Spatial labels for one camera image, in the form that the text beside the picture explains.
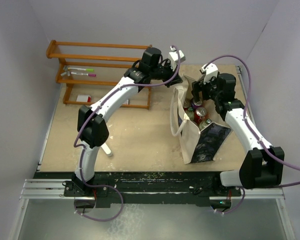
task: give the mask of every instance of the wooden rack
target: wooden rack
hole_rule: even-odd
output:
[[[66,84],[66,90],[65,90],[65,93],[63,96],[63,103],[64,104],[78,104],[78,105],[91,105],[93,102],[79,102],[79,101],[69,100],[71,92],[72,92],[75,84],[115,86],[118,83],[118,79],[116,79],[116,81],[99,81],[99,80],[74,79],[72,76],[62,77],[61,73],[64,72],[64,70],[63,70],[64,66],[81,66],[81,67],[86,66],[86,67],[129,69],[132,66],[132,64],[88,62],[88,61],[87,62],[68,61],[68,59],[134,63],[135,61],[139,60],[140,57],[66,54],[66,53],[61,52],[60,46],[139,49],[139,50],[146,50],[147,48],[152,47],[152,45],[86,43],[86,42],[67,42],[67,41],[52,40],[49,44],[49,47],[46,50],[46,57],[49,59],[57,58],[59,60],[59,69],[56,74],[55,81],[60,84],[63,84],[63,83]],[[150,87],[146,87],[146,88],[148,89],[147,105],[123,104],[122,106],[129,107],[129,108],[149,109],[150,101],[151,101],[151,88]]]

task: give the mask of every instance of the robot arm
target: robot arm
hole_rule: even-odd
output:
[[[281,183],[283,165],[265,153],[259,140],[251,133],[245,123],[244,105],[235,98],[236,78],[229,73],[219,73],[214,64],[200,69],[201,78],[192,83],[193,98],[199,99],[202,92],[203,100],[212,99],[215,110],[229,124],[239,138],[246,157],[239,170],[223,171],[220,173],[221,184],[225,187],[244,187],[246,189],[276,186]],[[246,119],[251,128],[257,133],[266,148],[277,158],[284,160],[281,147],[273,147],[257,130],[249,116]]]
[[[179,51],[179,55],[180,62],[183,62],[186,59],[185,55],[182,51]],[[119,83],[108,92],[107,95],[90,107],[83,105],[80,108],[77,125],[78,132],[88,117],[99,108],[80,135],[85,151],[82,155],[82,164],[81,166],[79,165],[79,168],[75,171],[75,179],[72,179],[80,189],[84,187],[81,184],[83,180],[80,170],[82,169],[82,176],[86,182],[92,180],[95,175],[95,163],[99,148],[109,137],[106,123],[126,100],[143,89],[143,86],[136,84],[148,85],[152,79],[163,80],[165,82],[174,75],[179,60],[176,50],[171,48],[168,58],[159,62],[161,56],[159,49],[149,47],[144,51],[142,59],[135,62],[132,67],[125,72],[124,77],[121,78]],[[166,86],[170,87],[180,82],[182,82],[182,80],[177,74],[171,82],[166,83]]]

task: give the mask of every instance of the white stand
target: white stand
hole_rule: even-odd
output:
[[[271,143],[268,142],[258,131],[256,126],[250,120],[248,115],[246,119],[251,126],[251,128],[255,131],[255,133],[260,137],[260,139],[256,139],[256,137],[252,134],[250,129],[247,127],[244,119],[244,110],[242,108],[235,108],[231,111],[228,111],[225,115],[225,122],[229,124],[232,130],[235,132],[235,135],[240,140],[244,152],[247,154],[248,151],[253,149],[264,149],[260,144],[260,140],[264,143],[265,147],[269,149],[271,147]],[[225,187],[236,186],[241,187],[241,179],[240,179],[240,170],[230,170],[223,171],[220,173],[221,184]]]
[[[112,151],[111,149],[108,147],[108,145],[106,143],[102,144],[101,145],[101,148],[102,150],[105,152],[105,154],[108,156],[108,157],[111,157],[112,156]]]

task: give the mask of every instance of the red soda can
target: red soda can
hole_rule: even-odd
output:
[[[206,115],[207,115],[208,111],[207,109],[205,109],[204,107],[198,107],[195,111],[194,111],[194,121],[199,124],[200,122],[202,122],[203,120],[206,119]]]

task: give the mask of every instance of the gray wall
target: gray wall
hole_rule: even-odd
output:
[[[257,127],[300,166],[300,0],[281,0],[247,59],[251,107]],[[283,182],[300,181],[284,167]],[[284,189],[288,214],[300,240],[300,186]]]
[[[188,64],[246,59],[279,0],[29,0],[49,39],[152,44]]]
[[[0,0],[0,240],[8,239],[56,101],[56,62],[26,0]]]

